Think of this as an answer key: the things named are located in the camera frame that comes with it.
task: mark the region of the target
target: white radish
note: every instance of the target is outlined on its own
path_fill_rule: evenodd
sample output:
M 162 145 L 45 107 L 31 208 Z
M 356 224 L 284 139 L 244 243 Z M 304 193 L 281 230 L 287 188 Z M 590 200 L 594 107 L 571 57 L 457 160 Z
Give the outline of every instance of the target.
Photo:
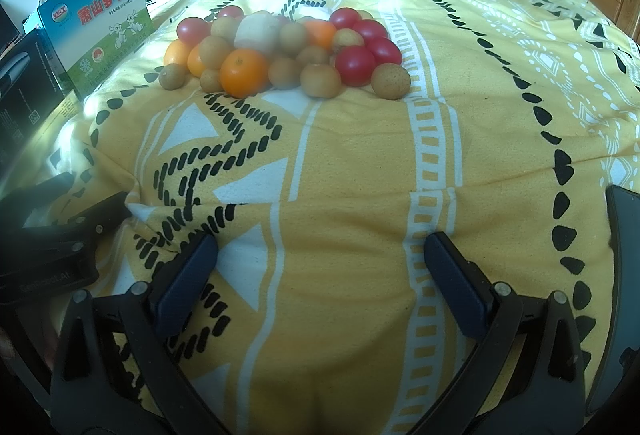
M 270 56 L 278 46 L 280 21 L 272 14 L 250 14 L 242 19 L 234 40 L 236 49 L 255 49 Z

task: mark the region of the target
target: red tomato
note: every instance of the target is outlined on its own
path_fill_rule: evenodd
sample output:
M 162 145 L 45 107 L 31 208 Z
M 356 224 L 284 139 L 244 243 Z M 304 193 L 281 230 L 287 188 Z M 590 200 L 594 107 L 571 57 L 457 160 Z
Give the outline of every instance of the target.
M 376 68 L 376 59 L 365 47 L 350 45 L 335 57 L 335 68 L 345 85 L 361 87 L 371 81 L 371 73 Z
M 398 46 L 389 40 L 389 38 L 374 36 L 367 41 L 366 47 L 373 54 L 377 65 L 382 63 L 402 64 L 402 53 L 400 49 L 398 49 Z
M 183 44 L 195 47 L 211 35 L 211 26 L 201 18 L 190 16 L 178 24 L 176 33 Z
M 329 17 L 329 22 L 334 24 L 336 29 L 350 29 L 359 20 L 360 15 L 351 8 L 336 9 Z
M 360 20 L 353 24 L 351 28 L 364 38 L 364 43 L 367 43 L 367 41 L 375 36 L 382 36 L 382 38 L 388 38 L 389 36 L 385 26 L 375 20 Z
M 238 6 L 226 6 L 226 8 L 220 9 L 218 17 L 220 16 L 232 16 L 237 18 L 238 16 L 244 16 L 244 11 Z

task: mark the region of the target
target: bed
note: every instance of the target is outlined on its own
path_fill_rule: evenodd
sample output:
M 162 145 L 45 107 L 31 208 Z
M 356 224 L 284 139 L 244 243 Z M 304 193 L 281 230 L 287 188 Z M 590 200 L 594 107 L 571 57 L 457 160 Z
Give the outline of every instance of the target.
M 350 6 L 399 45 L 412 90 L 245 100 L 158 84 L 187 16 Z M 60 131 L 60 221 L 121 190 L 94 295 L 150 281 L 195 231 L 218 268 L 168 346 L 237 434 L 404 433 L 473 344 L 422 257 L 444 231 L 490 281 L 570 297 L 590 389 L 612 307 L 604 190 L 638 189 L 640 52 L 588 0 L 156 0 L 158 27 Z M 54 307 L 59 325 L 64 303 Z M 121 356 L 154 405 L 130 350 Z M 509 369 L 486 408 L 497 404 Z

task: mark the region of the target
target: black box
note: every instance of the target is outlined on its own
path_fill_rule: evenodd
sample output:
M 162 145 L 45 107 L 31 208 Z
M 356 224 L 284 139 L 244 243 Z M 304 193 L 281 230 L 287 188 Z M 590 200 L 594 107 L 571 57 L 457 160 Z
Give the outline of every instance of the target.
M 23 36 L 0 59 L 0 176 L 64 99 L 65 76 L 41 30 Z

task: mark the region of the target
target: small potato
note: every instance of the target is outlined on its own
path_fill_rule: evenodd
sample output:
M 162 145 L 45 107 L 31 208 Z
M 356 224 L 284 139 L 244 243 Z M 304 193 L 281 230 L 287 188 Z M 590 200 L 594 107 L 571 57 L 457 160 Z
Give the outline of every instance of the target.
M 269 81 L 277 89 L 292 89 L 300 85 L 301 70 L 296 60 L 280 57 L 269 67 Z
M 240 21 L 232 16 L 220 16 L 211 24 L 211 35 L 221 36 L 228 43 L 233 43 L 236 39 L 239 25 Z
M 297 22 L 284 24 L 280 28 L 280 49 L 285 54 L 295 56 L 309 43 L 309 31 Z
M 169 63 L 160 71 L 158 82 L 164 90 L 179 89 L 184 85 L 187 69 L 178 63 Z
M 206 69 L 200 76 L 202 92 L 222 92 L 220 73 L 217 70 Z
M 300 73 L 300 84 L 312 98 L 334 98 L 342 92 L 340 73 L 331 65 L 307 65 Z
M 334 34 L 334 39 L 331 44 L 334 54 L 338 54 L 342 49 L 350 45 L 364 46 L 364 38 L 353 29 L 339 29 Z
M 307 64 L 328 64 L 329 53 L 319 45 L 309 45 L 300 51 L 296 60 L 303 66 Z
M 409 93 L 411 76 L 400 65 L 382 63 L 371 75 L 371 88 L 379 98 L 398 100 Z
M 199 47 L 202 63 L 211 70 L 220 70 L 223 61 L 234 49 L 221 36 L 207 36 Z

